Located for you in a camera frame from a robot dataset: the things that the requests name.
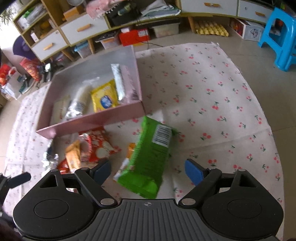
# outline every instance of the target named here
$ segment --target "white drawer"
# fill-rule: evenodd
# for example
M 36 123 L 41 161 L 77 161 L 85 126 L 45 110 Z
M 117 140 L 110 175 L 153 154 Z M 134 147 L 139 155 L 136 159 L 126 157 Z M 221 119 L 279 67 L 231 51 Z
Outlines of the white drawer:
M 40 60 L 44 60 L 65 46 L 67 46 L 66 41 L 63 39 L 61 33 L 56 30 L 37 43 L 32 50 Z
M 181 0 L 182 12 L 237 15 L 237 0 Z
M 239 0 L 238 17 L 266 23 L 272 10 L 261 5 Z
M 61 29 L 69 40 L 69 43 L 72 45 L 82 39 L 108 30 L 108 26 L 104 17 L 100 17 L 94 20 L 88 14 L 85 14 L 62 26 Z

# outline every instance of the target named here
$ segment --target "open cardboard box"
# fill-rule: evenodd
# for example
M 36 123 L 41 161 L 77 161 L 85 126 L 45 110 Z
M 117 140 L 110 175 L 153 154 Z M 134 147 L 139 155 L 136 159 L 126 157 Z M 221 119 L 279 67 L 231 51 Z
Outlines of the open cardboard box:
M 66 95 L 70 95 L 71 99 L 73 99 L 84 81 L 98 79 L 99 77 L 96 86 L 100 86 L 113 79 L 111 64 L 127 66 L 139 100 L 97 113 L 94 113 L 93 104 L 90 101 L 85 111 L 86 114 L 83 116 L 51 126 L 50 120 L 54 103 Z M 142 104 L 136 56 L 133 46 L 127 46 L 106 54 L 91 56 L 87 60 L 57 73 L 53 77 L 52 84 L 44 99 L 36 132 L 47 139 L 52 139 L 79 131 L 86 131 L 98 126 L 139 118 L 144 115 L 145 110 Z
M 264 31 L 264 26 L 259 23 L 230 18 L 230 27 L 245 40 L 260 41 L 261 35 Z

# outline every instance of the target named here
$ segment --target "red box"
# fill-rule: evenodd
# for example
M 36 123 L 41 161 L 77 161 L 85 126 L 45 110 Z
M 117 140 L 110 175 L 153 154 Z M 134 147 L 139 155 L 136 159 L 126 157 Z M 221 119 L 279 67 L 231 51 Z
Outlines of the red box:
M 146 28 L 140 30 L 133 29 L 127 33 L 120 33 L 119 38 L 123 46 L 150 40 L 149 32 Z

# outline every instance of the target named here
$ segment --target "drawer handle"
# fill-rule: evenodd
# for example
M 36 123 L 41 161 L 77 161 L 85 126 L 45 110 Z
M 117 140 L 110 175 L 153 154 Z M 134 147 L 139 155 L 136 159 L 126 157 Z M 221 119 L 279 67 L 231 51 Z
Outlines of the drawer handle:
M 220 7 L 220 4 L 218 4 L 218 3 L 204 2 L 204 5 L 207 7 Z
M 260 17 L 266 17 L 264 13 L 261 13 L 261 12 L 255 12 L 256 15 L 260 16 Z
M 84 31 L 84 30 L 89 29 L 90 27 L 91 27 L 91 23 L 89 23 L 89 24 L 87 24 L 87 25 L 85 25 L 85 26 L 83 26 L 83 27 L 81 27 L 81 28 L 78 28 L 78 29 L 77 29 L 77 32 L 82 32 L 82 31 Z
M 51 43 L 50 45 L 46 46 L 43 50 L 48 50 L 48 49 L 50 49 L 53 45 L 54 45 L 54 43 Z

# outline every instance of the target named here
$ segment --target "white tablecloth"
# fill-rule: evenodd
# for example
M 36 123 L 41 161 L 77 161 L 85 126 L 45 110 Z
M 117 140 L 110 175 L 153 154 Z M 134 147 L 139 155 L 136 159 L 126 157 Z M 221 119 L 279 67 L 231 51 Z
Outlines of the white tablecloth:
M 214 44 L 183 44 L 137 52 L 136 56 L 147 115 L 179 132 L 172 142 L 158 198 L 178 201 L 194 187 L 184 172 L 184 161 L 190 157 L 205 168 L 223 172 L 247 169 L 284 208 L 283 173 L 271 128 L 248 83 L 223 50 Z M 30 182 L 9 191 L 5 208 L 10 214 L 41 178 L 41 158 L 48 140 L 35 129 L 46 91 L 44 87 L 23 100 L 10 137 L 5 175 L 32 174 Z M 141 118 L 105 128 L 111 143 L 122 150 L 110 157 L 113 176 L 128 144 L 138 138 Z M 59 152 L 71 138 L 59 138 Z M 103 187 L 117 200 L 140 198 L 112 178 Z M 282 235 L 283 225 L 277 236 L 282 239 Z

